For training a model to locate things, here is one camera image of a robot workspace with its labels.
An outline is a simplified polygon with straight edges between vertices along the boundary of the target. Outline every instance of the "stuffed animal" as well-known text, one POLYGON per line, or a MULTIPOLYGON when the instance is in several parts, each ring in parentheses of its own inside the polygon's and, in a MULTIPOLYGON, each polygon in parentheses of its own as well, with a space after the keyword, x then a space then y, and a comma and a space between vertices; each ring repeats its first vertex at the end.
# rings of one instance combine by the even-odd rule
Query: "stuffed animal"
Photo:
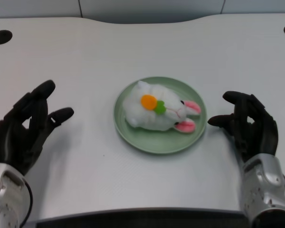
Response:
POLYGON ((201 109, 194 101, 182 101, 172 90, 162 85, 139 81, 123 102, 125 118, 132 127, 180 132, 195 130, 187 115, 199 115, 201 109))

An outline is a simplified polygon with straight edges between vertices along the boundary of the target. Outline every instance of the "silver robotic wrist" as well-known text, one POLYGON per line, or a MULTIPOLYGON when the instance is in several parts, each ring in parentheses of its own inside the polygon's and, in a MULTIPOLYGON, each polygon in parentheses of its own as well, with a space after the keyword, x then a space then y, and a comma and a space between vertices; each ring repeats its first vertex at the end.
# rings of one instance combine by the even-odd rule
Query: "silver robotic wrist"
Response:
POLYGON ((275 156, 261 153, 244 164, 242 208, 251 223, 263 212, 285 211, 285 179, 275 156))
POLYGON ((0 228, 18 228, 27 218, 31 196, 23 175, 0 163, 0 228))

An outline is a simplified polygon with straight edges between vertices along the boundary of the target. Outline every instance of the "table surface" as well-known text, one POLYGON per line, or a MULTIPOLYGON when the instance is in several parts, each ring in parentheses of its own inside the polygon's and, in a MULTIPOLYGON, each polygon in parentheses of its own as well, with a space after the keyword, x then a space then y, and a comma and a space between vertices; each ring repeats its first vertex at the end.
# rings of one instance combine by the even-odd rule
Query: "table surface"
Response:
POLYGON ((102 210, 183 207, 240 210, 240 173, 225 134, 207 126, 188 150, 143 153, 117 134, 113 105, 148 76, 194 87, 208 117, 229 114, 227 90, 253 93, 276 119, 285 174, 285 14, 217 15, 174 24, 118 25, 79 18, 0 19, 0 119, 53 79, 49 111, 74 116, 48 138, 27 174, 30 221, 102 210))

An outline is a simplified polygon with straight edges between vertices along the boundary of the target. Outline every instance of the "round plate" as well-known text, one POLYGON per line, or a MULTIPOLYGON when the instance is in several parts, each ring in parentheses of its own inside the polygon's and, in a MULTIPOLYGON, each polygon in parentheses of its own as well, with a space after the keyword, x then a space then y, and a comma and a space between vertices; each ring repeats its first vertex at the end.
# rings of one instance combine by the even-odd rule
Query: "round plate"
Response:
POLYGON ((161 84, 173 90, 182 100, 195 101, 201 107, 201 114, 192 118, 196 123, 193 133, 180 133, 174 129, 168 131, 150 131, 133 128, 125 120, 123 101, 129 95, 136 82, 127 86, 118 96, 114 105, 114 122, 119 134, 132 146, 146 152, 166 154, 181 151, 192 145, 202 135, 207 122, 206 107, 200 95, 186 83, 168 77, 148 77, 141 81, 149 84, 161 84))

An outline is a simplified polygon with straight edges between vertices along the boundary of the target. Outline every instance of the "wall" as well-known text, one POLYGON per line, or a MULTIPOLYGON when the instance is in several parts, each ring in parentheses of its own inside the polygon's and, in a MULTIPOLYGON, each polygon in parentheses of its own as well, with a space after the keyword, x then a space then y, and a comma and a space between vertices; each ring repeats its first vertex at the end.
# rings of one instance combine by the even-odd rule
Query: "wall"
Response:
POLYGON ((82 15, 110 23, 169 23, 220 13, 271 12, 285 12, 285 0, 0 0, 0 18, 82 15))

